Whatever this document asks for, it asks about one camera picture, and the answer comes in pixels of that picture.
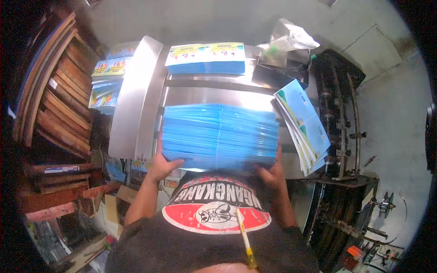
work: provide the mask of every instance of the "electrical outlet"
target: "electrical outlet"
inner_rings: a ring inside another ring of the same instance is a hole
[[[387,251],[390,250],[390,252],[388,253],[388,257],[395,257],[395,258],[399,258],[402,254],[403,249],[394,247],[394,246],[390,246],[390,245],[381,245],[379,247],[378,250],[378,254],[381,256],[384,256],[387,254]]]

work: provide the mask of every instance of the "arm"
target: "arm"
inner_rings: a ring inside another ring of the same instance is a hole
[[[278,145],[276,152],[276,162],[270,170],[256,166],[258,175],[264,183],[273,190],[272,212],[278,223],[284,227],[297,227],[295,211],[290,204],[287,185],[285,184],[284,172],[281,164],[282,151]]]
[[[161,153],[162,144],[161,136],[156,146],[156,154],[153,156],[152,167],[144,177],[135,200],[126,213],[125,225],[141,219],[153,218],[156,211],[156,202],[158,200],[158,185],[160,181],[166,178],[171,171],[178,168],[184,163],[183,160],[167,162]]]

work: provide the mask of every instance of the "hand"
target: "hand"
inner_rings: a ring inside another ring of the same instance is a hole
[[[270,168],[270,170],[266,170],[263,167],[255,165],[255,170],[258,175],[264,180],[264,183],[271,188],[272,190],[282,190],[287,189],[287,185],[285,184],[285,176],[282,170],[282,148],[278,144],[276,150],[276,162]]]
[[[164,156],[161,153],[162,147],[162,134],[160,134],[158,138],[158,143],[156,145],[156,153],[153,156],[152,167],[150,168],[147,175],[155,182],[159,182],[162,179],[166,178],[171,171],[179,168],[184,160],[178,159],[172,162],[167,162]]]

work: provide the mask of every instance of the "stack of books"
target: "stack of books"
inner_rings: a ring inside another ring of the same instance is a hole
[[[275,162],[276,114],[221,104],[165,108],[162,154],[185,169],[253,170]]]
[[[295,79],[274,94],[307,176],[325,165],[331,145],[313,105]]]
[[[244,75],[243,43],[172,46],[165,63],[169,74],[218,73]]]
[[[131,57],[139,42],[118,44],[99,61],[91,75],[93,89],[88,108],[97,109],[102,114],[113,115],[121,85]]]

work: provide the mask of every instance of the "metal rod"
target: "metal rod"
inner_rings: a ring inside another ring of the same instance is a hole
[[[322,200],[324,190],[325,190],[325,184],[322,184],[322,189],[320,191],[320,198],[319,198],[319,201],[317,202],[316,213],[314,214],[314,219],[312,220],[311,228],[309,229],[309,232],[308,232],[308,238],[306,241],[306,245],[309,245],[309,242],[311,241],[311,232],[312,232],[312,229],[314,228],[314,224],[316,222],[317,215],[319,214],[320,201]]]
[[[341,96],[341,90],[340,90],[340,83],[338,81],[337,72],[335,71],[334,65],[331,65],[332,74],[334,76],[334,83],[335,83],[335,89],[336,89],[336,95],[338,97],[338,108],[340,110],[340,130],[341,130],[341,152],[340,155],[340,172],[338,177],[335,177],[335,180],[343,180],[344,176],[344,170],[345,170],[345,160],[344,160],[344,153],[346,152],[346,138],[347,138],[347,130],[344,120],[344,107],[343,107],[343,97]]]
[[[357,106],[357,96],[355,93],[354,84],[352,83],[352,79],[350,78],[349,73],[347,73],[347,79],[349,81],[350,92],[352,93],[352,107],[354,108],[354,119],[355,119],[355,135],[360,136],[360,117],[358,115],[358,106]],[[355,174],[360,172],[360,151],[361,151],[361,138],[355,138]]]

